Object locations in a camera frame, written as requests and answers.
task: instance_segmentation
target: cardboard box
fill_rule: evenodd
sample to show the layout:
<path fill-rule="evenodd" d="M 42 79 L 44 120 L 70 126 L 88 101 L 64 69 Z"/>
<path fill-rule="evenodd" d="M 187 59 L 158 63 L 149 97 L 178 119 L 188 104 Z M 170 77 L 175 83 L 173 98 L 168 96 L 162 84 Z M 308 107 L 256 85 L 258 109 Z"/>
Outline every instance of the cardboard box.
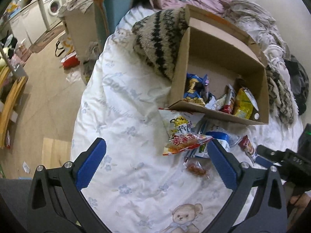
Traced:
<path fill-rule="evenodd" d="M 169 109 L 202 112 L 209 118 L 245 125 L 268 124 L 269 94 L 263 65 L 267 63 L 254 40 L 225 19 L 191 5 L 186 6 L 186 20 L 189 27 L 179 47 Z M 257 101 L 259 119 L 247 120 L 183 101 L 187 72 L 200 77 L 207 74 L 209 90 L 216 98 L 240 75 Z"/>

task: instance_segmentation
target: washing machine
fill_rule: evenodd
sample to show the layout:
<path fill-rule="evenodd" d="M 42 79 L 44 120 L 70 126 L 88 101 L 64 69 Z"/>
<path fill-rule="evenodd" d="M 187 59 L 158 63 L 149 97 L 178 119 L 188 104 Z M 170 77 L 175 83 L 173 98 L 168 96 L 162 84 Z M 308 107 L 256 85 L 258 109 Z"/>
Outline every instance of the washing machine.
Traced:
<path fill-rule="evenodd" d="M 52 30 L 60 19 L 57 17 L 57 12 L 62 6 L 62 0 L 39 0 L 39 7 L 42 13 L 47 31 Z"/>

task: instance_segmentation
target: pink blanket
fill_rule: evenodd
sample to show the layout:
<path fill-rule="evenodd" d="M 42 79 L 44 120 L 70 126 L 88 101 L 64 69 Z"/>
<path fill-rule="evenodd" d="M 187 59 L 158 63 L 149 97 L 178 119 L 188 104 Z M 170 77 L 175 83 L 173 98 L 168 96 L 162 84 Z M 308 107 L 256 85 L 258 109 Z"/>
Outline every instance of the pink blanket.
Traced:
<path fill-rule="evenodd" d="M 162 0 L 162 9 L 175 9 L 191 4 L 201 9 L 222 15 L 232 0 Z"/>

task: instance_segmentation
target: washing machine door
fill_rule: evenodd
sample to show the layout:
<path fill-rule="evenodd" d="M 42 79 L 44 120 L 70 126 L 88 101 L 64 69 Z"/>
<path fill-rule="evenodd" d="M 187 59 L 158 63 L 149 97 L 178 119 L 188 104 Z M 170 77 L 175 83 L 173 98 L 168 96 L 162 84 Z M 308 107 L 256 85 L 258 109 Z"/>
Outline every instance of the washing machine door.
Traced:
<path fill-rule="evenodd" d="M 61 7 L 60 0 L 52 0 L 49 3 L 48 11 L 51 16 L 56 16 Z"/>

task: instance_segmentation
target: white duvet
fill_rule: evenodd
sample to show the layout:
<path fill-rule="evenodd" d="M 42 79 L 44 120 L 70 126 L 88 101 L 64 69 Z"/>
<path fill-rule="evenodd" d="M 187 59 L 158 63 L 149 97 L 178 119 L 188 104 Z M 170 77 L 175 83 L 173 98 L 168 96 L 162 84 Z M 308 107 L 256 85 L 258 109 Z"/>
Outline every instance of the white duvet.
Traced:
<path fill-rule="evenodd" d="M 90 206 L 114 233 L 198 233 L 204 230 L 231 194 L 215 169 L 210 178 L 182 171 L 184 154 L 162 156 L 168 140 L 158 113 L 167 106 L 170 82 L 133 52 L 131 28 L 153 10 L 131 9 L 105 44 L 81 100 L 72 140 L 71 160 L 97 137 L 107 153 L 89 186 L 82 190 Z M 254 146 L 297 150 L 300 119 L 287 128 L 270 117 L 269 125 L 243 126 L 215 121 Z M 250 159 L 238 147 L 232 153 Z M 255 195 L 252 190 L 236 223 Z"/>

